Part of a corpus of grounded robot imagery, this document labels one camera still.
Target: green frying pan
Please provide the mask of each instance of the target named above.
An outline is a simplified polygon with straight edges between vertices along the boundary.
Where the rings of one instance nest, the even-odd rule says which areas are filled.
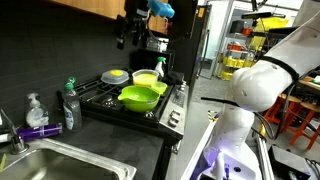
[[[149,87],[128,86],[122,89],[118,99],[129,110],[144,113],[156,107],[159,97],[160,94]]]

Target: stainless steel sink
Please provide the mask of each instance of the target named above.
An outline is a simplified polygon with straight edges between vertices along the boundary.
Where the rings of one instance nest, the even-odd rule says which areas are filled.
[[[7,155],[2,180],[131,180],[136,168],[50,139],[28,143],[28,151]]]

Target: gas stove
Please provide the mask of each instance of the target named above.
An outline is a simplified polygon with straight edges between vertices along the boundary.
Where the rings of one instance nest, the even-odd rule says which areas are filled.
[[[145,113],[132,112],[118,100],[121,90],[130,85],[132,81],[110,85],[98,79],[77,85],[75,90],[83,115],[145,132],[164,133],[173,138],[173,144],[179,142],[184,135],[187,113],[186,83],[168,86],[157,106]]]

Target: black wall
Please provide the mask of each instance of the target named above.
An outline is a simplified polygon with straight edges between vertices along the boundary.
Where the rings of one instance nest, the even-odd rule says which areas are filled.
[[[0,2],[0,106],[25,121],[26,95],[40,94],[53,113],[69,76],[79,82],[127,67],[135,47],[116,48],[114,21],[45,0]]]

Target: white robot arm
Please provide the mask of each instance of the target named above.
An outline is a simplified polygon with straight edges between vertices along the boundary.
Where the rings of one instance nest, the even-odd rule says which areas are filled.
[[[320,64],[319,49],[320,13],[274,46],[252,68],[234,73],[226,99],[240,107],[223,106],[203,151],[208,164],[213,166],[215,179],[222,180],[221,174],[225,174],[219,161],[221,157],[230,169],[230,180],[262,179],[258,160],[245,143],[254,122],[253,112],[270,108],[281,92],[316,68]]]

